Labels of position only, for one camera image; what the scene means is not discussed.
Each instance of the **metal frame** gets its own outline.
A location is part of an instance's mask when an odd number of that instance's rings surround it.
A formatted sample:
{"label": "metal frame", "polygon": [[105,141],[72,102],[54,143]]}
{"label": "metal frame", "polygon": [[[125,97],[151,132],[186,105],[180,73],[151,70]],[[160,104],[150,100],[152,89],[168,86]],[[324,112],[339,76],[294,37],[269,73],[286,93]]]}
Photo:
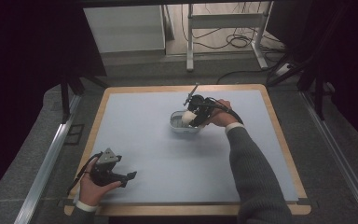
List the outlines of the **metal frame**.
{"label": "metal frame", "polygon": [[71,113],[69,119],[66,121],[66,123],[61,124],[58,128],[58,131],[48,149],[48,153],[43,160],[39,171],[37,172],[34,183],[31,186],[24,203],[22,204],[22,208],[19,214],[17,215],[17,218],[14,222],[15,224],[29,223],[31,221],[34,210],[36,209],[37,203],[39,202],[40,195],[42,194],[46,183],[48,182],[48,178],[52,169],[54,168],[55,161],[60,154],[65,137],[68,134],[69,128],[71,127],[80,99],[80,96],[74,96],[70,105]]}
{"label": "metal frame", "polygon": [[313,120],[315,121],[319,132],[322,134],[325,143],[327,144],[333,159],[336,161],[337,167],[344,176],[349,188],[351,189],[354,198],[358,202],[358,177],[356,173],[352,170],[350,164],[348,163],[345,155],[342,153],[341,148],[336,142],[334,136],[330,133],[326,123],[319,118],[318,114],[313,109],[313,102],[310,96],[301,91],[300,96],[303,98]]}
{"label": "metal frame", "polygon": [[187,40],[187,71],[194,70],[194,50],[193,50],[193,29],[212,29],[212,28],[258,28],[255,40],[252,41],[252,49],[255,52],[257,61],[261,69],[269,66],[260,50],[260,42],[266,29],[269,19],[271,2],[268,2],[266,9],[262,13],[248,14],[219,14],[219,15],[193,15],[193,4],[188,5],[188,40]]}

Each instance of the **white cabinet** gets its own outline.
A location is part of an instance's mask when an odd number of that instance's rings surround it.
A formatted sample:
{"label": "white cabinet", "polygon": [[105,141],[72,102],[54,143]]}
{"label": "white cabinet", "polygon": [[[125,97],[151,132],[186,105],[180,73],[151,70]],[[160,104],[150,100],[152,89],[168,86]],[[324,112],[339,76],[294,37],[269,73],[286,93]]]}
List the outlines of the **white cabinet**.
{"label": "white cabinet", "polygon": [[85,8],[100,53],[165,49],[161,6]]}

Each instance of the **hand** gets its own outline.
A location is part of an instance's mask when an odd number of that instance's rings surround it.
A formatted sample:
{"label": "hand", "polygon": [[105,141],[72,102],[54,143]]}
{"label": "hand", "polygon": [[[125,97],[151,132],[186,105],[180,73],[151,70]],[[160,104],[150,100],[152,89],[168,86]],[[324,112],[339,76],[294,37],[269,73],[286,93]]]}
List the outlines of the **hand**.
{"label": "hand", "polygon": [[121,185],[120,181],[113,182],[106,186],[100,187],[92,182],[90,177],[90,171],[98,158],[92,160],[86,168],[83,177],[80,180],[80,195],[79,201],[89,206],[97,206],[101,198],[106,192],[112,189],[116,189]]}
{"label": "hand", "polygon": [[[217,104],[225,105],[227,108],[231,109],[231,105],[229,101],[218,100]],[[212,115],[204,122],[204,125],[208,125],[210,123],[220,126],[226,127],[228,124],[238,122],[232,115],[228,114],[226,111],[216,108]]]}

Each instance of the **gray floor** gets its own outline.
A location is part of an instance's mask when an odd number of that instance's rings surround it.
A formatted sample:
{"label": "gray floor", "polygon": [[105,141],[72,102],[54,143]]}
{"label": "gray floor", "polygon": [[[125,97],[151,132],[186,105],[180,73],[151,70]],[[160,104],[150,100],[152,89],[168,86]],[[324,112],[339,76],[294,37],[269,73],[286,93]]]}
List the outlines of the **gray floor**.
{"label": "gray floor", "polygon": [[[108,77],[101,77],[113,87],[215,84],[232,71],[254,71],[258,65],[253,53],[196,56],[195,71],[186,71],[185,57],[163,57],[158,60],[124,59],[105,67]],[[219,84],[262,83],[264,73],[237,73],[223,78]],[[330,151],[312,120],[304,101],[296,90],[297,77],[270,88],[269,96],[282,126],[304,188],[312,202],[312,212],[295,216],[296,223],[358,223],[358,203],[336,166]],[[63,208],[67,187],[76,175],[79,159],[86,145],[103,89],[82,79],[86,91],[78,106],[73,125],[83,125],[79,143],[62,147],[50,179],[35,209],[31,223],[65,223]],[[62,111],[60,88],[46,92],[44,107],[17,158],[0,182],[0,223],[13,223],[29,188],[34,182],[54,134],[60,125]],[[324,115],[349,163],[358,174],[358,133],[339,114],[328,96],[324,97]],[[67,137],[67,143],[75,142]],[[213,218],[214,223],[233,222],[233,217]],[[213,223],[209,217],[115,217],[115,223]],[[96,223],[107,223],[107,217],[96,217]]]}

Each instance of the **wire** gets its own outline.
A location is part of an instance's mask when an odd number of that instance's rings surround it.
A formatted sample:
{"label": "wire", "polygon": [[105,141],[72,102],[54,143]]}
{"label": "wire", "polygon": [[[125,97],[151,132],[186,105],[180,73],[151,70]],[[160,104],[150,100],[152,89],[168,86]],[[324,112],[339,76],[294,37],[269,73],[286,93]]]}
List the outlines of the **wire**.
{"label": "wire", "polygon": [[229,108],[226,105],[223,105],[222,103],[220,103],[219,101],[217,101],[216,99],[214,99],[213,97],[207,97],[208,99],[213,100],[215,103],[220,104],[221,106],[223,106],[225,109],[229,110]]}
{"label": "wire", "polygon": [[273,70],[269,71],[269,73],[267,74],[267,78],[266,78],[266,84],[265,86],[267,87],[267,91],[269,90],[269,80],[271,79],[272,75],[274,75],[274,72],[276,70],[276,68],[283,62],[285,61],[287,58],[289,57],[289,53],[285,53],[279,61],[277,61],[277,63],[275,63]]}
{"label": "wire", "polygon": [[248,6],[248,13],[250,12],[250,8],[251,8],[252,3],[253,3],[253,2],[250,2],[250,3],[249,3],[249,6]]}
{"label": "wire", "polygon": [[281,40],[274,39],[274,38],[268,37],[268,36],[266,36],[266,35],[263,35],[263,37],[265,37],[265,38],[267,38],[267,39],[270,39],[270,40],[273,40],[273,41],[276,41],[276,42],[280,42],[280,43],[282,43],[282,41],[281,41]]}
{"label": "wire", "polygon": [[[186,36],[186,32],[185,32],[185,26],[184,26],[184,19],[183,19],[183,5],[181,5],[181,19],[182,19],[182,32],[183,32],[183,36],[185,37],[185,40],[186,41],[188,41],[188,38],[187,38],[187,36]],[[206,36],[206,35],[210,35],[210,34],[212,34],[212,33],[214,33],[214,32],[216,32],[216,31],[219,31],[219,30],[221,30],[222,28],[219,28],[219,29],[216,29],[216,30],[213,30],[213,31],[211,31],[210,33],[207,33],[207,34],[205,34],[205,35],[201,35],[201,36],[194,36],[194,35],[192,35],[194,38],[201,38],[201,37],[204,37],[204,36]],[[235,32],[237,31],[237,28],[234,30],[234,33],[232,34],[232,35],[228,35],[227,37],[226,37],[226,44],[225,45],[223,45],[223,46],[220,46],[220,47],[211,47],[211,46],[207,46],[207,45],[205,45],[205,44],[201,44],[200,42],[193,42],[193,44],[195,44],[195,45],[201,45],[201,46],[203,46],[203,47],[205,47],[205,48],[208,48],[208,49],[222,49],[222,48],[225,48],[226,46],[228,46],[228,45],[231,45],[232,47],[234,47],[234,48],[237,48],[237,49],[240,49],[240,48],[246,48],[247,46],[249,46],[251,43],[252,43],[252,41],[253,41],[253,38],[255,37],[255,29],[253,29],[253,34],[252,34],[252,37],[251,38],[249,38],[249,37],[247,37],[247,36],[245,36],[245,35],[236,35],[235,34]],[[234,44],[234,41],[238,41],[238,40],[240,40],[240,41],[244,41],[245,43],[241,46],[241,45],[237,45],[237,44]]]}
{"label": "wire", "polygon": [[75,187],[75,185],[77,184],[77,182],[80,180],[80,178],[83,176],[83,174],[86,171],[87,166],[89,165],[89,163],[94,160],[94,158],[98,157],[100,158],[103,155],[102,152],[93,155],[91,158],[89,158],[88,161],[86,161],[86,164],[83,165],[83,167],[81,168],[81,170],[79,171],[79,173],[77,174],[74,182],[72,182],[71,186],[69,186],[68,190],[66,191],[66,194],[69,195],[69,193],[71,192],[71,189]]}
{"label": "wire", "polygon": [[264,52],[275,52],[275,53],[285,53],[287,50],[286,49],[271,49],[269,47],[266,47],[262,44],[260,44],[260,50],[264,51]]}
{"label": "wire", "polygon": [[209,14],[212,14],[209,9],[206,7],[206,3],[205,3],[205,9],[209,12]]}
{"label": "wire", "polygon": [[240,116],[237,113],[235,113],[234,110],[228,108],[227,106],[221,104],[218,101],[215,101],[215,102],[219,103],[219,105],[217,105],[217,104],[214,105],[215,108],[219,108],[219,109],[221,109],[223,111],[226,111],[228,114],[232,115],[239,123],[243,124],[242,119],[240,118]]}
{"label": "wire", "polygon": [[237,3],[237,5],[234,7],[234,9],[232,9],[232,12],[233,13],[235,11],[235,8],[239,7],[240,6],[240,3]]}
{"label": "wire", "polygon": [[260,6],[261,6],[261,2],[258,2],[257,13],[258,13],[258,10],[260,10]]}
{"label": "wire", "polygon": [[269,69],[266,69],[266,70],[256,70],[256,71],[240,70],[240,71],[229,72],[229,73],[226,73],[226,74],[222,75],[220,78],[218,78],[217,81],[216,81],[216,85],[219,85],[219,82],[220,82],[221,79],[223,79],[224,77],[228,77],[229,75],[232,75],[232,74],[236,74],[236,73],[262,73],[262,72],[266,72],[266,71],[268,71],[270,69],[272,69],[272,68],[269,68]]}
{"label": "wire", "polygon": [[243,3],[243,7],[242,7],[242,11],[241,13],[243,13],[245,11],[245,8],[246,8],[246,3]]}
{"label": "wire", "polygon": [[265,52],[265,53],[264,53],[264,57],[265,57],[267,60],[269,60],[269,61],[272,62],[272,63],[277,63],[279,60],[278,60],[278,61],[275,61],[275,60],[272,60],[272,59],[269,58],[268,54],[271,54],[271,53],[282,53],[282,52],[273,52],[273,51],[271,51],[271,52]]}

